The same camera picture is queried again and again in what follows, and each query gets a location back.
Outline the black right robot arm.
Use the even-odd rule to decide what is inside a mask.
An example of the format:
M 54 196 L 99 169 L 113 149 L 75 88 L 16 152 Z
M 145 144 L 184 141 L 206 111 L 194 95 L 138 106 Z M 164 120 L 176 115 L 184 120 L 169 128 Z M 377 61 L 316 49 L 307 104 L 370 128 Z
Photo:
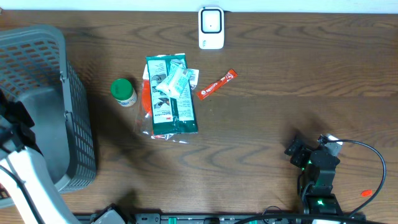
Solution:
M 330 134 L 321 135 L 318 142 L 317 147 L 312 147 L 296 137 L 285 150 L 285 154 L 290 156 L 290 163 L 302 170 L 297 181 L 301 212 L 306 215 L 339 216 L 343 212 L 332 190 L 343 143 Z

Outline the green grip gloves package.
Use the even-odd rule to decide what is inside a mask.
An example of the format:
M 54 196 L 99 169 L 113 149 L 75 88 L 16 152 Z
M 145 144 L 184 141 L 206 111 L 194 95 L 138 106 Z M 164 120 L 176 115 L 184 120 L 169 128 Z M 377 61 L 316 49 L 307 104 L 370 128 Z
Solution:
M 150 83 L 153 134 L 197 133 L 197 119 L 190 85 L 185 85 L 178 99 L 169 97 L 156 89 L 171 74 L 187 68 L 185 55 L 148 56 L 146 61 Z

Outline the red dustpan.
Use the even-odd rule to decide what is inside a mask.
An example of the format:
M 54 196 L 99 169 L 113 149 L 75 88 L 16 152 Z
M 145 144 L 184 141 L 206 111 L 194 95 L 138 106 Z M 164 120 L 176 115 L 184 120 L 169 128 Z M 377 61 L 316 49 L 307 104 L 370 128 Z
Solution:
M 197 134 L 198 131 L 179 131 L 177 133 L 168 133 L 155 135 L 152 127 L 152 107 L 150 100 L 150 80 L 147 65 L 144 68 L 142 75 L 141 95 L 139 97 L 139 111 L 136 115 L 134 123 L 135 132 L 139 133 L 145 138 L 158 139 L 163 141 L 173 141 L 183 144 L 188 144 L 191 136 Z

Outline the mint green wipes pack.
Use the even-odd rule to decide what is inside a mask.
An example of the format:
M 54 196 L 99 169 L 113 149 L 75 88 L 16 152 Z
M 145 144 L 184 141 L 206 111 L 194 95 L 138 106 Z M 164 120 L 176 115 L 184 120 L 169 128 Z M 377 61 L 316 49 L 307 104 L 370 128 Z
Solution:
M 168 97 L 179 99 L 186 87 L 189 87 L 189 81 L 193 71 L 185 68 L 184 64 L 171 62 L 167 77 L 156 86 L 156 90 L 165 93 Z

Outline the red snack stick packet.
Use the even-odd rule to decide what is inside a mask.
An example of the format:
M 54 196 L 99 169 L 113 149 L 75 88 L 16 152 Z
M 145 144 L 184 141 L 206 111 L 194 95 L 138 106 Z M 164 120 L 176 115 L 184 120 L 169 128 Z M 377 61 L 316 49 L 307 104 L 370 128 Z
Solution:
M 238 74 L 233 70 L 230 69 L 225 76 L 220 78 L 217 82 L 214 82 L 210 85 L 208 85 L 206 88 L 200 90 L 197 92 L 197 97 L 200 100 L 204 100 L 208 96 L 210 96 L 212 93 L 214 93 L 216 90 L 221 88 L 223 85 L 231 81 L 232 79 L 236 78 Z

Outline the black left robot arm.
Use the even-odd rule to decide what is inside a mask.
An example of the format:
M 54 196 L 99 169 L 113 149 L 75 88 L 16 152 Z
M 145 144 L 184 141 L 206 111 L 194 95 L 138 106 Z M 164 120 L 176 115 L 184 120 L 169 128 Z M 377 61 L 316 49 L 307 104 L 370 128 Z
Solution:
M 79 223 L 56 189 L 25 106 L 1 93 L 1 185 L 24 223 Z

